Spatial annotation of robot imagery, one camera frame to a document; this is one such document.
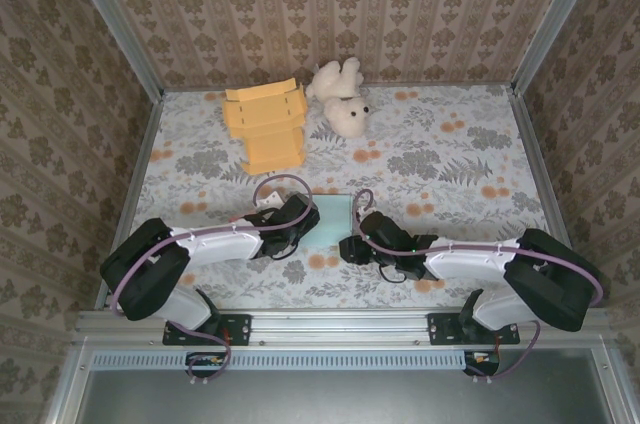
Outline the floral table cover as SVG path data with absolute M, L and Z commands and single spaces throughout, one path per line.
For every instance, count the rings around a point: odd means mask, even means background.
M 231 138 L 221 92 L 173 92 L 164 107 L 133 222 L 223 224 L 252 212 L 252 195 L 353 195 L 372 190 L 376 207 L 412 234 L 498 241 L 547 223 L 506 85 L 370 87 L 362 137 L 337 136 L 311 103 L 304 163 L 282 180 L 247 174 L 244 145 Z M 182 284 L 222 309 L 456 307 L 479 284 L 457 278 L 402 282 L 391 270 L 340 259 L 336 245 L 300 246 L 282 261 L 199 267 Z

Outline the yellow paper box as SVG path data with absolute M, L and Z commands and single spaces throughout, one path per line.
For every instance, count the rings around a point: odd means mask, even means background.
M 302 165 L 306 113 L 304 89 L 294 78 L 228 89 L 223 117 L 230 136 L 244 143 L 244 171 L 259 175 Z

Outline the aluminium mounting rail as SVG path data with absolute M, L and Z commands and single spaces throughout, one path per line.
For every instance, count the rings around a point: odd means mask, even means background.
M 248 349 L 410 350 L 430 346 L 431 319 L 443 308 L 249 310 Z M 162 346 L 158 318 L 131 322 L 107 311 L 79 315 L 74 340 L 116 349 Z

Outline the aluminium side rail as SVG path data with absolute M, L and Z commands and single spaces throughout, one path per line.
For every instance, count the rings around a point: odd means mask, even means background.
M 598 278 L 593 276 L 596 271 L 592 269 L 591 264 L 571 248 L 569 236 L 524 100 L 511 92 L 509 101 L 536 184 L 546 223 L 551 232 L 551 234 L 547 234 L 539 229 L 527 229 L 519 242 L 522 244 L 525 255 L 536 261 L 548 261 L 551 264 L 550 277 L 554 283 L 553 288 L 560 284 L 567 284 L 569 293 L 566 294 L 566 297 L 570 298 L 570 304 L 573 301 L 580 304 L 580 313 L 584 314 L 592 302 L 587 303 L 586 295 L 580 297 L 580 293 L 589 292 L 590 299 L 598 298 L 602 294 Z
M 113 253 L 120 244 L 129 236 L 135 217 L 136 207 L 144 182 L 144 176 L 153 150 L 155 136 L 157 134 L 160 119 L 164 107 L 164 96 L 155 102 L 146 125 L 145 133 L 141 141 L 138 157 L 131 175 L 131 182 L 127 191 L 124 206 L 120 215 L 118 226 L 114 235 L 110 253 Z

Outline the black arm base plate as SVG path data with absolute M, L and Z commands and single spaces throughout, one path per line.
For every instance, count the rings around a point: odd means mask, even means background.
M 251 335 L 252 316 L 249 314 L 220 314 L 202 324 L 195 332 L 215 335 L 231 346 L 247 346 Z M 162 343 L 167 346 L 206 346 L 213 345 L 205 339 L 178 330 L 173 324 L 166 323 Z
M 434 346 L 520 343 L 517 327 L 507 325 L 499 330 L 489 330 L 473 318 L 463 318 L 459 313 L 430 313 L 427 324 L 430 344 Z

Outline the grey metal panel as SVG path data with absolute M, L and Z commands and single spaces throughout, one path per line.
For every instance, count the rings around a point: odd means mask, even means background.
M 461 371 L 176 371 L 91 375 L 77 424 L 613 424 L 586 350 L 538 350 L 510 375 Z

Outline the black controller board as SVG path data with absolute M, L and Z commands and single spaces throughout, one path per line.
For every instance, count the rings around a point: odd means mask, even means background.
M 465 351 L 463 372 L 471 377 L 492 377 L 498 373 L 500 359 L 494 351 Z
M 225 366 L 227 355 L 225 352 L 192 352 L 185 357 L 185 372 L 196 380 L 210 380 Z

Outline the light blue paper box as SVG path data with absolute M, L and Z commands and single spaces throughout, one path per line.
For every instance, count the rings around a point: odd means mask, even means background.
M 352 198 L 348 194 L 314 194 L 318 224 L 301 239 L 304 248 L 337 245 L 352 233 Z

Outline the white plush bear toy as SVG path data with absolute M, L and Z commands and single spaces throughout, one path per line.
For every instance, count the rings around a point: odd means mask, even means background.
M 349 57 L 322 66 L 306 88 L 307 98 L 322 105 L 331 129 L 345 139 L 362 137 L 366 129 L 370 108 L 361 94 L 363 82 L 359 59 Z

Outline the aluminium frame post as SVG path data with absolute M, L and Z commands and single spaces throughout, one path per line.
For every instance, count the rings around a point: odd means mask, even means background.
M 120 50 L 135 72 L 140 84 L 153 104 L 162 99 L 164 85 L 160 82 L 141 40 L 129 24 L 125 11 L 117 0 L 92 0 L 101 14 Z
M 577 0 L 551 0 L 512 79 L 516 96 L 526 92 L 576 3 Z

